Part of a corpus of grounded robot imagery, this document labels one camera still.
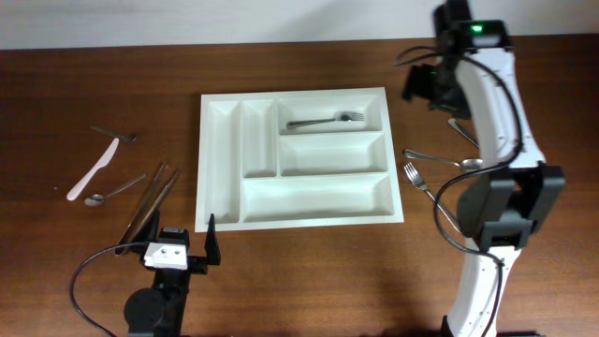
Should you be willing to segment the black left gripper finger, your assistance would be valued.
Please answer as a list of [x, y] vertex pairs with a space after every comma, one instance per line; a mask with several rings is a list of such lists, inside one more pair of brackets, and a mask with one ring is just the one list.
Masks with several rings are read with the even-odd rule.
[[221, 264], [221, 252], [216, 237], [215, 217], [212, 213], [209, 219], [206, 240], [204, 244], [207, 265], [219, 266]]
[[155, 242], [158, 236], [159, 222], [160, 211], [156, 210], [153, 212], [151, 218], [148, 220], [148, 222], [144, 225], [144, 228], [141, 230], [139, 234], [139, 240], [146, 244], [149, 244], [150, 242]]

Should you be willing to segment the steel tablespoon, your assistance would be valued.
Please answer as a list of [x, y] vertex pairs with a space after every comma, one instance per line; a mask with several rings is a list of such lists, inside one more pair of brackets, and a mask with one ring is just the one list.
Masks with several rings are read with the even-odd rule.
[[402, 153], [406, 158], [410, 158], [410, 159], [427, 160], [427, 161], [451, 164], [451, 165], [458, 167], [463, 172], [470, 172], [470, 171], [481, 169], [482, 165], [483, 165], [483, 161], [478, 158], [466, 158], [461, 161], [457, 161], [457, 160], [447, 159], [447, 158], [433, 156], [433, 155], [429, 155], [429, 154], [422, 154], [422, 153], [412, 151], [409, 149], [404, 149], [402, 151]]
[[471, 135], [456, 119], [450, 118], [447, 120], [447, 123], [459, 134], [468, 139], [476, 148], [479, 147], [476, 138], [473, 135]]

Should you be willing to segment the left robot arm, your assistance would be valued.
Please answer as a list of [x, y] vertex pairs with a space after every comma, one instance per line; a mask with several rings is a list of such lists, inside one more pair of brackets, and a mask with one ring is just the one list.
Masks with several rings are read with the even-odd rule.
[[204, 243], [205, 256], [189, 254], [190, 235], [182, 228], [159, 228], [156, 211], [130, 242], [139, 243], [132, 252], [154, 273], [153, 284], [134, 292], [124, 306], [129, 336], [179, 336], [191, 276], [205, 275], [221, 263], [215, 219], [210, 217]]

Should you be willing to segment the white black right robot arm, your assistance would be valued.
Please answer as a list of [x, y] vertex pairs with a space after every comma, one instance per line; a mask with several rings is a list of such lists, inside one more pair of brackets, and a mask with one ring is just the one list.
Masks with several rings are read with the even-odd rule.
[[522, 106], [513, 45], [501, 20], [476, 21], [464, 0], [447, 0], [433, 12], [435, 44], [424, 55], [406, 59], [402, 97], [417, 96], [432, 110], [474, 123], [480, 168], [466, 179], [456, 226], [463, 243], [439, 232], [464, 253], [458, 295], [443, 318], [440, 335], [495, 336], [496, 317], [513, 265], [547, 219], [565, 187], [562, 168], [550, 166], [537, 146]]

